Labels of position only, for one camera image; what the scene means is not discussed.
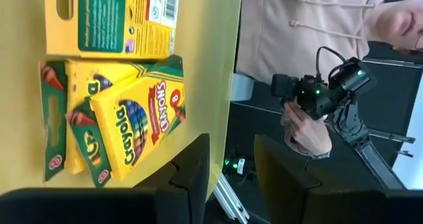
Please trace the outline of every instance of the black cable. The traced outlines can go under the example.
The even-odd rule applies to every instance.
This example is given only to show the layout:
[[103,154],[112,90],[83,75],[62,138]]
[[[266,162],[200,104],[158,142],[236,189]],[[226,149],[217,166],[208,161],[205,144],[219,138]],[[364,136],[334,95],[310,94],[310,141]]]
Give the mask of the black cable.
[[332,52],[334,55],[336,55],[340,60],[342,60],[343,63],[346,63],[346,59],[339,54],[338,52],[334,51],[333,49],[330,49],[327,46],[321,46],[318,50],[317,50],[317,54],[316,54],[316,80],[318,83],[320,83],[322,81],[322,74],[320,72],[320,51],[322,49],[326,49],[329,52]]
[[335,71],[337,71],[337,70],[341,70],[341,69],[343,69],[343,68],[344,68],[344,67],[346,67],[346,66],[347,66],[346,64],[342,64],[342,65],[338,65],[338,66],[336,66],[335,68],[333,68],[333,69],[329,72],[328,81],[329,81],[329,79],[332,77],[333,73],[335,73]]
[[248,177],[249,177],[248,175],[243,175],[243,179],[241,181],[239,181],[238,186],[243,185],[245,183],[245,181],[247,181]]

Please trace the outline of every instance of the crayola crayon box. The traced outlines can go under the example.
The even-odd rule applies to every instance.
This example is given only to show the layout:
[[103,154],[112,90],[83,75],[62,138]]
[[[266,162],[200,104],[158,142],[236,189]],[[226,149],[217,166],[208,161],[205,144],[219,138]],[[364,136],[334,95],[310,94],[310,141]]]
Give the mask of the crayola crayon box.
[[38,66],[46,129],[44,180],[49,181],[63,170],[66,159],[67,75],[63,61],[43,61]]
[[178,0],[44,0],[47,54],[164,59],[173,53]]
[[[148,65],[138,63],[123,63],[113,61],[81,61],[69,60],[66,62],[68,75],[67,115],[68,121],[79,119],[71,111],[88,96],[99,93],[119,81],[127,78],[135,79],[142,76]],[[77,174],[84,170],[84,160],[77,147],[75,137],[70,126],[66,135],[65,170]]]
[[71,127],[95,186],[123,180],[160,145],[185,120],[184,97],[182,59],[171,56],[78,106]]

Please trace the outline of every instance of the crayon illustration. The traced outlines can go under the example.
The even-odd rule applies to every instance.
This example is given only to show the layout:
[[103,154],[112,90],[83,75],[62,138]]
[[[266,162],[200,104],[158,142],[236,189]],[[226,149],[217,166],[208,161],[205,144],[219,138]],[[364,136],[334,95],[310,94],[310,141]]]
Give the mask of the crayon illustration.
[[71,125],[84,126],[84,125],[94,125],[95,121],[89,118],[82,112],[72,111],[66,115],[67,120]]
[[181,121],[185,121],[185,110],[181,107],[177,106],[174,107],[174,113],[176,114],[176,117]]
[[98,167],[101,164],[100,146],[95,141],[92,131],[85,132],[84,140],[87,146],[88,158],[94,166]]
[[61,85],[58,75],[56,72],[48,65],[41,68],[42,79],[52,87],[55,87],[58,91],[63,92],[63,85]]
[[100,83],[100,91],[103,91],[104,89],[107,89],[113,85],[110,80],[100,74],[95,74],[93,76],[93,79],[97,80]]
[[134,166],[143,153],[145,142],[147,141],[148,119],[144,109],[135,101],[121,100],[120,106],[125,106],[128,120],[130,121],[134,133]]

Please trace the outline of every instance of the white label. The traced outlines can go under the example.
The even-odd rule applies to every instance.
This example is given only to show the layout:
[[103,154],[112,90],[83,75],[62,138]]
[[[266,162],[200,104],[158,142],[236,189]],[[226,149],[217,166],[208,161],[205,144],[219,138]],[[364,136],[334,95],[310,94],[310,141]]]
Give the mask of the white label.
[[174,29],[171,30],[171,37],[169,38],[169,55],[173,55],[174,48]]
[[163,4],[165,0],[150,0],[148,20],[150,22],[161,23],[161,15],[163,14]]
[[176,28],[179,0],[150,0],[149,21]]
[[245,159],[239,159],[237,173],[240,175],[243,175],[244,173],[244,164],[245,164]]

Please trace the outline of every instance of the table surface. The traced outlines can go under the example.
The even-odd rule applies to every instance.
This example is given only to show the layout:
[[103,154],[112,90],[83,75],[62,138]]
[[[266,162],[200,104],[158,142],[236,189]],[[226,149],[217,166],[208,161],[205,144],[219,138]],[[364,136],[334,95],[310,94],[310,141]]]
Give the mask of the table surface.
[[[201,133],[210,134],[209,194],[223,163],[241,0],[180,0],[175,53],[182,56],[187,119],[125,179],[130,187]],[[0,0],[0,194],[24,187],[91,187],[89,175],[62,171],[43,182],[45,136],[37,61],[45,59],[43,0]]]

